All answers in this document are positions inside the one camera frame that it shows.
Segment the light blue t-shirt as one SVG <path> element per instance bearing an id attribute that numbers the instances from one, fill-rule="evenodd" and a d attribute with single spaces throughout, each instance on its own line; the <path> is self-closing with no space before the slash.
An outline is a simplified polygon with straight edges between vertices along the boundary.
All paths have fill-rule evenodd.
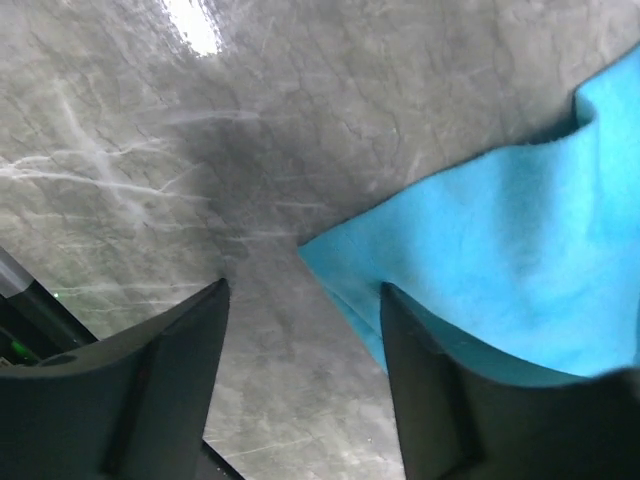
<path id="1" fill-rule="evenodd" d="M 560 139 L 439 172 L 300 248 L 376 361 L 391 283 L 468 365 L 472 339 L 565 376 L 638 365 L 638 52 L 583 83 L 574 112 Z"/>

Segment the black mounting base bar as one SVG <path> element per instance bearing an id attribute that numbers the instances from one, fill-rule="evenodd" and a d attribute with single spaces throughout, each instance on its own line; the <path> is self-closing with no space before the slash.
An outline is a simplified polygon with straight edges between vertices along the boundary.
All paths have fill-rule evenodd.
<path id="1" fill-rule="evenodd" d="M 33 364 L 98 341 L 9 252 L 1 251 L 1 336 Z"/>

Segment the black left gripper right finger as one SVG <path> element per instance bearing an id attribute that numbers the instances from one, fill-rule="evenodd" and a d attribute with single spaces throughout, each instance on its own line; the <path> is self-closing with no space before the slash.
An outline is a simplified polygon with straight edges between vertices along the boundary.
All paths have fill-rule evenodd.
<path id="1" fill-rule="evenodd" d="M 635 479 L 639 372 L 584 378 L 507 354 L 392 284 L 380 322 L 409 479 Z"/>

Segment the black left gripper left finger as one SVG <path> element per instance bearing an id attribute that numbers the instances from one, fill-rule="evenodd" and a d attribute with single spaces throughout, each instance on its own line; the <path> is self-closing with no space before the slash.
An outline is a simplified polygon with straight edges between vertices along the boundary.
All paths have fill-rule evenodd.
<path id="1" fill-rule="evenodd" d="M 193 479 L 229 315 L 219 280 L 107 339 L 1 372 L 5 479 Z"/>

